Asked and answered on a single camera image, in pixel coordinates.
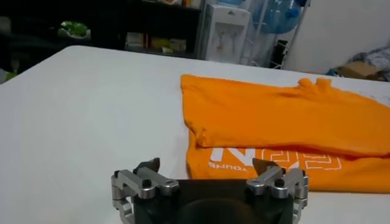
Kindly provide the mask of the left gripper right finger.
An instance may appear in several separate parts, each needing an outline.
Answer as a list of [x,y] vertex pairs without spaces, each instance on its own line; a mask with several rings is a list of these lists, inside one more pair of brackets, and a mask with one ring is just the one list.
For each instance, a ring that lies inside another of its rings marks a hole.
[[246,181],[247,187],[255,196],[267,194],[274,200],[292,200],[290,223],[298,224],[302,210],[308,204],[308,176],[300,168],[289,171],[273,161],[254,158],[253,168],[257,177]]

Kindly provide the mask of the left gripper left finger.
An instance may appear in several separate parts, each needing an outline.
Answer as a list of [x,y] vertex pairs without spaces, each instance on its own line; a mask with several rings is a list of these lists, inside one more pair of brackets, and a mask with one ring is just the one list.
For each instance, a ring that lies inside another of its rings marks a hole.
[[179,182],[158,173],[160,159],[154,158],[139,163],[132,171],[117,170],[111,176],[112,203],[119,211],[120,219],[125,224],[135,223],[132,200],[153,199],[156,195],[172,196],[179,190]]

